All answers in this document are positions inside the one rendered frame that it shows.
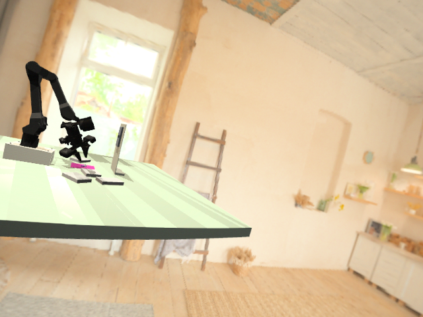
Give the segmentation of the magenta translucent square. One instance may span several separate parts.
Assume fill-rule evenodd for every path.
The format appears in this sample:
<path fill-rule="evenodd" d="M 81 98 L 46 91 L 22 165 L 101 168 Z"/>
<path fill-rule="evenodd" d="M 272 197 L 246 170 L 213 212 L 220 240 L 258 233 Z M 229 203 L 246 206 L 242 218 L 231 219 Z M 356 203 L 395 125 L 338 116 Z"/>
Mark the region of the magenta translucent square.
<path fill-rule="evenodd" d="M 93 166 L 81 166 L 83 164 L 75 164 L 75 163 L 71 163 L 71 167 L 73 168 L 90 168 L 90 169 L 95 169 Z"/>

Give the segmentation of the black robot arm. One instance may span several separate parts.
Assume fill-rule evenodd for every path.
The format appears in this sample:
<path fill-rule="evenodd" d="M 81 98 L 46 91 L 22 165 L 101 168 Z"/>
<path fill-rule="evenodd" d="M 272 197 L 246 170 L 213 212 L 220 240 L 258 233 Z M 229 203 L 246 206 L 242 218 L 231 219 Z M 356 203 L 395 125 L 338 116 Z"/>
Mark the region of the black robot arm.
<path fill-rule="evenodd" d="M 68 135 L 65 138 L 59 138 L 59 142 L 61 144 L 69 145 L 70 140 L 67 136 L 74 136 L 80 133 L 80 130 L 90 131 L 94 130 L 95 126 L 92 120 L 92 117 L 86 118 L 79 118 L 76 116 L 75 112 L 73 111 L 72 107 L 68 104 L 62 87 L 59 83 L 58 76 L 47 69 L 41 67 L 35 61 L 29 61 L 26 64 L 26 73 L 30 80 L 30 97 L 31 97 L 31 106 L 32 112 L 30 116 L 30 123 L 22 128 L 22 139 L 20 142 L 20 146 L 29 147 L 29 148 L 37 148 L 39 143 L 39 134 L 44 132 L 47 127 L 47 117 L 43 116 L 42 113 L 42 100 L 41 100 L 41 86 L 40 83 L 42 79 L 50 81 L 52 85 L 53 91 L 55 96 L 58 100 L 59 109 L 61 117 L 67 121 L 75 121 L 75 122 L 62 122 L 60 128 L 66 128 L 66 132 Z M 78 128 L 79 125 L 79 128 Z"/>

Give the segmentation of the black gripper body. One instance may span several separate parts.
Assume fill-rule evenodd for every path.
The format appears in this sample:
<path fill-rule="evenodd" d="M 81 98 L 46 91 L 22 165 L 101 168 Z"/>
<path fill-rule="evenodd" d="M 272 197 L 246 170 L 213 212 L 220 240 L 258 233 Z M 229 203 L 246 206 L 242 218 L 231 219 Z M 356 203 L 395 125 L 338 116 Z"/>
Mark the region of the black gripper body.
<path fill-rule="evenodd" d="M 94 143 L 96 141 L 96 138 L 94 136 L 87 135 L 83 139 L 81 138 L 83 135 L 81 133 L 74 135 L 74 136 L 67 136 L 70 140 L 70 145 L 72 145 L 71 148 L 63 148 L 59 151 L 59 154 L 65 158 L 69 158 L 74 153 L 77 153 L 77 149 L 80 146 L 86 147 L 90 143 Z"/>

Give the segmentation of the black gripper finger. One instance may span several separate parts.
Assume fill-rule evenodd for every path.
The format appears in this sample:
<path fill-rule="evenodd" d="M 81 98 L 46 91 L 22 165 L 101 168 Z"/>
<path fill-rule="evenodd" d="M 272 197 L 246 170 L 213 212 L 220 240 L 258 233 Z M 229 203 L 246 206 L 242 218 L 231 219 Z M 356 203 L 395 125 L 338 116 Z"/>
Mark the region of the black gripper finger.
<path fill-rule="evenodd" d="M 74 153 L 73 155 L 75 155 L 79 159 L 79 161 L 81 161 L 81 156 L 80 156 L 79 152 Z"/>
<path fill-rule="evenodd" d="M 84 147 L 84 146 L 81 146 L 81 148 L 82 148 L 82 150 L 83 150 L 83 153 L 84 153 L 84 157 L 85 158 L 87 158 L 87 155 L 88 155 L 88 152 L 89 152 L 89 147 L 90 147 L 91 145 L 87 145 L 86 147 Z"/>

